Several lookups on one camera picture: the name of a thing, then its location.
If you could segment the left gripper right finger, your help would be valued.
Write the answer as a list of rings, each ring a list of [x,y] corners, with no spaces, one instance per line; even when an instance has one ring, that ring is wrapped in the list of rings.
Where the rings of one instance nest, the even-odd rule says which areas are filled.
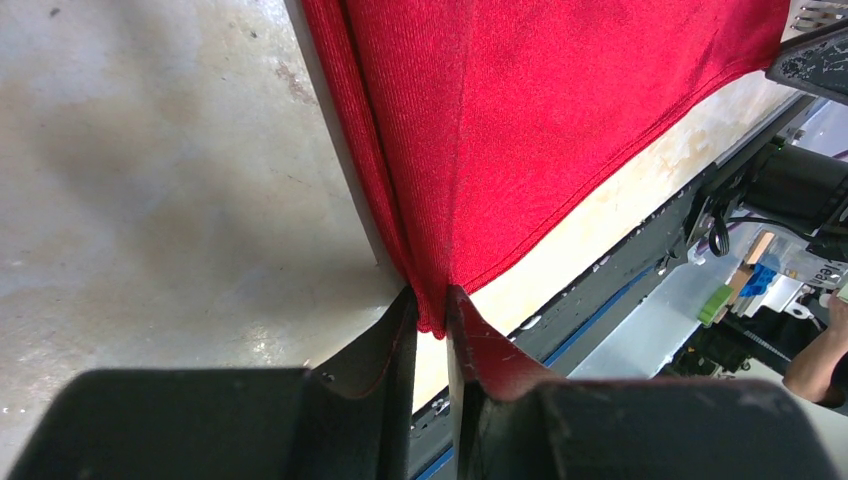
[[[834,479],[805,413],[757,380],[569,380],[446,295],[461,479]]]

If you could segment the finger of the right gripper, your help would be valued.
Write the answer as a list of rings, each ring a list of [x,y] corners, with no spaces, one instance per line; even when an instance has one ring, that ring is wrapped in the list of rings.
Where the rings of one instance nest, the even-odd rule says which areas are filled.
[[[765,77],[807,94],[847,104],[847,20],[782,42]]]

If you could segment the red cloth napkin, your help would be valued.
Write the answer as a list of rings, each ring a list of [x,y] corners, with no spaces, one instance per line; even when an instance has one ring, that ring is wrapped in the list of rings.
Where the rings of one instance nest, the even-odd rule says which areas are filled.
[[[697,103],[777,56],[786,1],[307,1],[371,214],[445,336]]]

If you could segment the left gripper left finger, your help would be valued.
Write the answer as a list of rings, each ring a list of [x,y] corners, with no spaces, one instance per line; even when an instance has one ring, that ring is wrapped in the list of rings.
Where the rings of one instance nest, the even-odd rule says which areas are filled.
[[[52,401],[14,479],[403,479],[417,304],[315,368],[93,370]]]

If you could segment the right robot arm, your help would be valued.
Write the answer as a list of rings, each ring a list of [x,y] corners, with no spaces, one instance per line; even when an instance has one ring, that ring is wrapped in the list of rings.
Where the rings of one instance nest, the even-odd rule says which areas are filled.
[[[801,93],[801,106],[814,98],[846,104],[847,16],[828,10],[808,23],[782,43],[765,76]],[[731,214],[741,207],[752,213],[747,222],[781,227],[813,255],[846,261],[846,162],[796,147],[772,128],[708,172],[683,225],[688,245],[706,240],[714,255],[728,254]]]

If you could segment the person forearm in background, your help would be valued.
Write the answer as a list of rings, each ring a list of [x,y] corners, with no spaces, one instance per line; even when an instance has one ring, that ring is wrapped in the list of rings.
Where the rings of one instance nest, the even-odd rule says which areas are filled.
[[[830,308],[830,324],[790,362],[783,385],[798,397],[826,408],[844,405],[846,394],[832,377],[847,354],[847,311],[841,303]]]

